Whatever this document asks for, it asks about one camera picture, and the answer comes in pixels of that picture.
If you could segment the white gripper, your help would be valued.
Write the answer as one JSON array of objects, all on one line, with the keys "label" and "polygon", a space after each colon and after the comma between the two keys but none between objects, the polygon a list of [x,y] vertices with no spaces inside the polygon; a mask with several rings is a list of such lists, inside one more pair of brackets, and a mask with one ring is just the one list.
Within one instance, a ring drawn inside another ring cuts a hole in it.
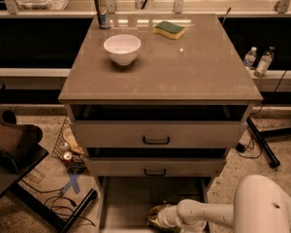
[{"label": "white gripper", "polygon": [[157,215],[157,221],[163,228],[181,227],[182,220],[178,215],[176,205],[162,204],[152,207],[148,214]]}]

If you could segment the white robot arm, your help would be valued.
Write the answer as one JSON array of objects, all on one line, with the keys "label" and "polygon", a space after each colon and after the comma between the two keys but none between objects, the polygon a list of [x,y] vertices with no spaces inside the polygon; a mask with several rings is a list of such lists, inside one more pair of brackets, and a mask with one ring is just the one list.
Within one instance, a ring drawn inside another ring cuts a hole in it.
[{"label": "white robot arm", "polygon": [[291,233],[291,197],[273,180],[250,175],[237,186],[232,204],[184,199],[149,210],[148,222],[177,233],[203,233],[207,223],[233,233]]}]

